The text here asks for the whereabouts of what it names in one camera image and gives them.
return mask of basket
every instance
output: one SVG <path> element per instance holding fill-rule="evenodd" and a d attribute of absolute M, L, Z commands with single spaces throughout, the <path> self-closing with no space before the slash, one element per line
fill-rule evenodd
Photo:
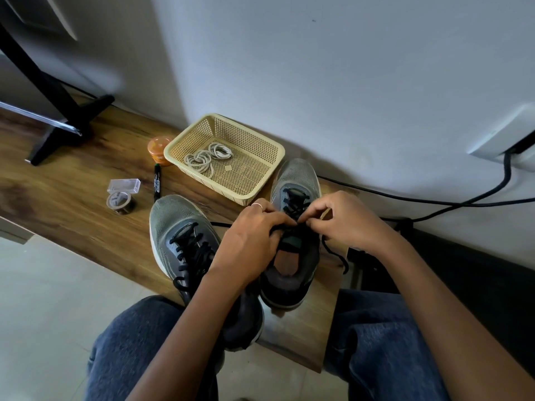
<path fill-rule="evenodd" d="M 208 178 L 184 163 L 184 156 L 219 142 L 232 150 L 227 160 L 212 160 Z M 284 147 L 218 114 L 207 114 L 173 139 L 165 158 L 198 182 L 240 205 L 249 205 L 284 157 Z"/>

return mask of floor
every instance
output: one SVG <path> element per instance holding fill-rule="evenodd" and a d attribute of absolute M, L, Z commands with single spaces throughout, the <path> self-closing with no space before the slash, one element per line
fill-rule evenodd
<path fill-rule="evenodd" d="M 0 399 L 83 400 L 94 339 L 152 294 L 42 237 L 23 245 L 0 238 Z M 222 401 L 347 399 L 338 377 L 258 345 L 227 352 L 218 385 Z"/>

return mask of shoe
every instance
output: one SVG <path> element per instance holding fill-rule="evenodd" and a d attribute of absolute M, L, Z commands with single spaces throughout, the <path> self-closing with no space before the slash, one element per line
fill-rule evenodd
<path fill-rule="evenodd" d="M 210 269 L 221 239 L 202 211 L 180 195 L 159 198 L 150 211 L 149 225 L 156 262 L 173 281 L 187 306 Z M 246 349 L 260 336 L 263 323 L 262 305 L 246 289 L 225 320 L 222 329 L 225 348 Z"/>
<path fill-rule="evenodd" d="M 297 221 L 319 197 L 318 177 L 308 161 L 293 159 L 284 163 L 271 190 L 271 203 L 276 209 Z M 275 308 L 296 308 L 308 292 L 318 263 L 319 235 L 306 224 L 286 229 L 275 258 L 260 276 L 264 302 Z"/>

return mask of forearm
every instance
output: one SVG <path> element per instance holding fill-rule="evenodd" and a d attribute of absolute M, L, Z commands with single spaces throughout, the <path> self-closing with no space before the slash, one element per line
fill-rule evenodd
<path fill-rule="evenodd" d="M 533 400 L 535 381 L 399 237 L 378 256 L 404 297 L 451 398 Z"/>
<path fill-rule="evenodd" d="M 193 400 L 226 316 L 243 287 L 209 271 L 128 401 Z"/>

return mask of hand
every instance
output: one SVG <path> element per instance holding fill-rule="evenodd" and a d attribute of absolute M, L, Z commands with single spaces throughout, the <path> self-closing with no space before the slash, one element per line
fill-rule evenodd
<path fill-rule="evenodd" d="M 326 209 L 332 210 L 332 218 L 318 219 Z M 392 243 L 402 239 L 356 196 L 345 191 L 327 194 L 313 201 L 298 222 L 306 222 L 314 232 L 373 256 L 381 255 Z"/>
<path fill-rule="evenodd" d="M 266 199 L 255 202 L 260 205 L 246 207 L 226 231 L 210 266 L 210 270 L 231 273 L 243 287 L 260 276 L 277 252 L 283 231 L 276 230 L 270 235 L 270 229 L 282 223 L 297 225 Z"/>

